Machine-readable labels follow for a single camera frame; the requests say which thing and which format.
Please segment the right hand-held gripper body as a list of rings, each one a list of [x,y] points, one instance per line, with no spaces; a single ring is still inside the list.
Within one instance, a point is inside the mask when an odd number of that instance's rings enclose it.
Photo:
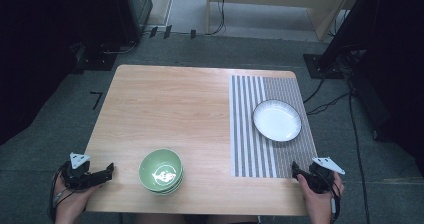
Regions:
[[[330,157],[316,157],[312,159],[312,164],[309,166],[311,180],[309,187],[315,193],[325,193],[330,190],[334,182],[334,174],[345,174],[335,161]]]

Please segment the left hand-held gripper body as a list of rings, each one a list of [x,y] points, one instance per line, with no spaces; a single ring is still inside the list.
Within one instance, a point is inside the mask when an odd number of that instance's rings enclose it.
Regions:
[[[71,152],[69,160],[64,163],[61,171],[65,187],[71,190],[85,190],[93,186],[102,184],[101,176],[108,173],[105,170],[91,173],[90,156]]]

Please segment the green bowl with white pattern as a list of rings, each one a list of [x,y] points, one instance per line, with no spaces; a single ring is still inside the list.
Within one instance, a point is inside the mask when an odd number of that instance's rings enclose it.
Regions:
[[[139,165],[141,184],[153,174],[171,173],[183,175],[183,164],[179,155],[170,149],[158,149],[147,154]]]

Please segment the white plate with dark rim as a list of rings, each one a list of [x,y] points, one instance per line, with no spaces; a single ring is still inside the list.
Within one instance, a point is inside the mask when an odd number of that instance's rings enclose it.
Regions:
[[[253,123],[264,137],[276,142],[291,141],[302,130],[299,113],[280,100],[266,100],[258,104],[253,112]]]

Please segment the plain green bowl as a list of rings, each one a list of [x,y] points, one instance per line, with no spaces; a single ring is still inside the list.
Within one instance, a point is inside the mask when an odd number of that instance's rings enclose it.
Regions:
[[[167,195],[180,187],[183,178],[183,175],[171,173],[153,174],[152,178],[146,179],[142,185],[155,195]]]

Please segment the person's right hand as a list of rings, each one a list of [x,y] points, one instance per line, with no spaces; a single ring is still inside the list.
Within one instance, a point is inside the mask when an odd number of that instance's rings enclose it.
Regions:
[[[317,194],[313,192],[303,175],[298,174],[297,180],[303,192],[303,198],[306,204],[307,213],[311,224],[330,224],[331,199],[333,195],[330,192]]]

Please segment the person's left hand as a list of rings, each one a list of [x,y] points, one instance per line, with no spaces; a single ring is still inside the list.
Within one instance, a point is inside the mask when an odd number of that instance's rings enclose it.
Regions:
[[[85,210],[90,197],[99,189],[94,186],[82,192],[69,191],[63,181],[58,178],[55,183],[54,195],[61,193],[56,208],[55,224],[79,224],[80,217]]]

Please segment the grey striped placemat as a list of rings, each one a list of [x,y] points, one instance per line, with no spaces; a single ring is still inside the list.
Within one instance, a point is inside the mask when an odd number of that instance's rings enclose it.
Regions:
[[[286,142],[263,136],[253,121],[263,101],[288,103],[300,115],[300,133]],[[289,178],[291,164],[305,170],[317,156],[306,111],[294,78],[231,76],[229,78],[231,172],[236,177]]]

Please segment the black stand with square base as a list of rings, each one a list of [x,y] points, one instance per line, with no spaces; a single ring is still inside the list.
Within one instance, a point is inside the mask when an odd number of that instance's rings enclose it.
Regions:
[[[366,47],[376,27],[379,4],[380,0],[356,0],[324,53],[303,55],[311,78],[343,78],[337,58]]]

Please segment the black stand with flat base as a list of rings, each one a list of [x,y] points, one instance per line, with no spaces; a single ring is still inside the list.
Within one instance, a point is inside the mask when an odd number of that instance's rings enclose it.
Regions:
[[[79,51],[76,68],[82,71],[111,71],[117,57],[98,43],[82,44]]]

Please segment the black curtain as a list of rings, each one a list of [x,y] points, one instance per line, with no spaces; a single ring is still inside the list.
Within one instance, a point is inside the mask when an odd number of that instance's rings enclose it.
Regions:
[[[82,44],[138,44],[152,0],[0,0],[0,146],[31,125]]]
[[[424,176],[424,0],[378,0],[354,85],[374,138],[402,147]]]

